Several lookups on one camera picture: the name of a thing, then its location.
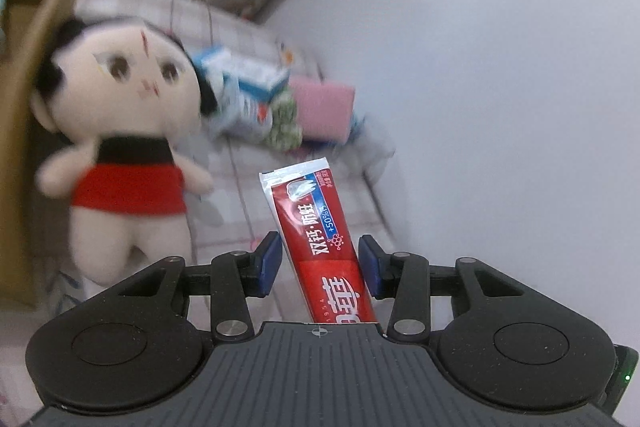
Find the plush doll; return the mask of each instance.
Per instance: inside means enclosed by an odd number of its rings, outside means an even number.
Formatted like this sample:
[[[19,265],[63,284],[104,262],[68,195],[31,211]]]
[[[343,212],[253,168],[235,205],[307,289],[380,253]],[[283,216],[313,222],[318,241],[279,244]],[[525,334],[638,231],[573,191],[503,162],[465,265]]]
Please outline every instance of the plush doll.
[[[40,166],[36,185],[70,196],[70,250],[85,277],[117,282],[132,247],[151,261],[191,254],[182,190],[206,194],[213,181],[172,144],[216,106],[180,42],[158,28],[137,19],[62,26],[31,107],[73,145]]]

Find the doll face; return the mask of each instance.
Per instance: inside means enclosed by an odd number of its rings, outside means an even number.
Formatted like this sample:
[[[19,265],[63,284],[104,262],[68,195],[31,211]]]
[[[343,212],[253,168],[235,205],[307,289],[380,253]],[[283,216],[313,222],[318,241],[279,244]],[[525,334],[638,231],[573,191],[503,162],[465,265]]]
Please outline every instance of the doll face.
[[[193,66],[180,46],[143,23],[91,26],[52,60],[63,80],[47,106],[74,142],[112,134],[171,141],[199,124]]]

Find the doll arm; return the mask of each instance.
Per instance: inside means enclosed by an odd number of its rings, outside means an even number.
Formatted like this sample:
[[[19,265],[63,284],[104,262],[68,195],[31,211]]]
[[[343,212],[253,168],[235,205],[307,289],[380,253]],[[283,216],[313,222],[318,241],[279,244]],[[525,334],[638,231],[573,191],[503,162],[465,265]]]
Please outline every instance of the doll arm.
[[[65,198],[94,163],[93,147],[66,147],[52,154],[38,168],[36,185],[49,198]]]
[[[174,152],[174,162],[184,176],[184,188],[193,194],[209,194],[213,190],[213,178],[205,169],[186,156]]]

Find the doll leg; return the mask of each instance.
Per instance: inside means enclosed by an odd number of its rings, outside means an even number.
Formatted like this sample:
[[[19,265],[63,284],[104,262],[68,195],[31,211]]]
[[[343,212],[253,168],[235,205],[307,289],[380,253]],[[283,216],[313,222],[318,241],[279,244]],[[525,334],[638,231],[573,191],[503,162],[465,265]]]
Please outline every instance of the doll leg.
[[[122,214],[71,207],[69,244],[82,275],[101,286],[118,282],[131,250],[131,219]]]
[[[134,243],[152,262],[170,255],[191,261],[191,233],[184,214],[137,217]]]

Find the toothpaste tube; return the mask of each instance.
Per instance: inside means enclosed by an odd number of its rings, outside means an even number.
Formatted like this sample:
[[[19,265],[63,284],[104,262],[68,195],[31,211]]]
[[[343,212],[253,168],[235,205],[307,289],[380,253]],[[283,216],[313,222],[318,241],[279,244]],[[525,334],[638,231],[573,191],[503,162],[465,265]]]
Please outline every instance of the toothpaste tube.
[[[326,158],[260,174],[313,320],[375,322]]]

